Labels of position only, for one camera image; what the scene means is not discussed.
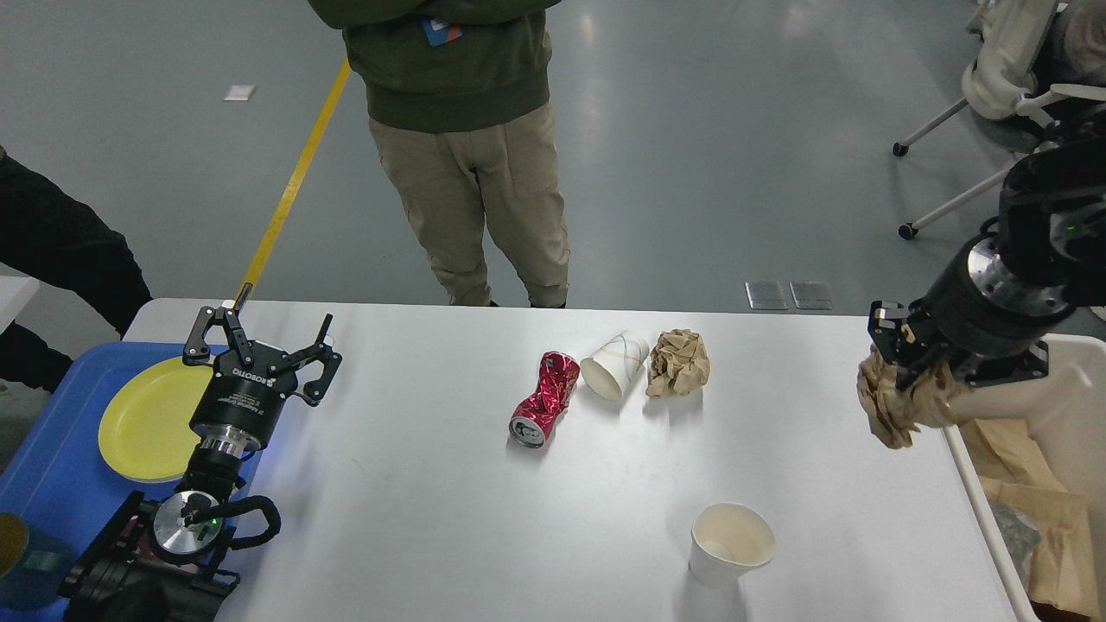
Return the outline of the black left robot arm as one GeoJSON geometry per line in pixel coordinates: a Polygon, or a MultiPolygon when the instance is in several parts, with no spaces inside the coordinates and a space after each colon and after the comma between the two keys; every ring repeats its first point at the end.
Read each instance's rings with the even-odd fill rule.
{"type": "Polygon", "coordinates": [[[67,621],[213,621],[240,582],[221,569],[226,554],[281,530],[271,499],[241,495],[241,468],[268,448],[290,397],[320,404],[342,355],[328,339],[331,314],[298,351],[248,338],[238,318],[252,289],[199,311],[181,355],[186,366],[210,369],[188,424],[198,444],[171,495],[131,493],[79,556],[58,590],[67,621]]]}

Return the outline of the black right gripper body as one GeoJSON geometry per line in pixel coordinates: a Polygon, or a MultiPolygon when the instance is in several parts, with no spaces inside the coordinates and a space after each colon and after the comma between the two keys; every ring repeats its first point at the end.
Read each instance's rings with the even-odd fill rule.
{"type": "Polygon", "coordinates": [[[925,292],[920,308],[957,349],[1014,357],[1073,314],[1061,286],[1035,286],[1004,263],[995,238],[972,238],[925,292]]]}

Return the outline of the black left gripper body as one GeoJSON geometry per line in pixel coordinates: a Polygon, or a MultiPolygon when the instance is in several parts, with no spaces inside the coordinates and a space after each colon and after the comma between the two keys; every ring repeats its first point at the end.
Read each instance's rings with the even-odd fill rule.
{"type": "Polygon", "coordinates": [[[241,355],[232,349],[219,354],[213,362],[213,377],[188,426],[202,438],[230,426],[250,438],[246,452],[267,449],[286,397],[299,386],[295,371],[271,375],[270,366],[285,355],[276,348],[254,346],[252,367],[246,369],[241,355]]]}

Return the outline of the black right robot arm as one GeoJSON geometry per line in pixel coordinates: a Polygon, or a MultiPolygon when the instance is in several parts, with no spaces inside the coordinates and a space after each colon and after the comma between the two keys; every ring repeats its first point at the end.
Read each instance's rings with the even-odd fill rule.
{"type": "Polygon", "coordinates": [[[998,215],[925,296],[874,301],[868,333],[897,390],[933,367],[971,387],[1046,377],[1043,335],[1103,305],[1104,118],[1096,105],[1055,123],[1048,149],[1001,175],[998,215]]]}

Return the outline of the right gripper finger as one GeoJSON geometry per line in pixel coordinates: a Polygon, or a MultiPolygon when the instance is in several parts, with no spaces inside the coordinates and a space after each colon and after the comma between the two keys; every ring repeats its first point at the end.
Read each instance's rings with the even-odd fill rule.
{"type": "Polygon", "coordinates": [[[868,334],[881,359],[895,367],[895,388],[905,392],[947,354],[947,340],[920,301],[870,303],[868,334]]]}
{"type": "Polygon", "coordinates": [[[957,382],[970,387],[989,387],[1046,379],[1048,375],[1048,344],[1039,341],[1013,357],[983,357],[972,353],[958,353],[950,357],[950,370],[957,382]]]}

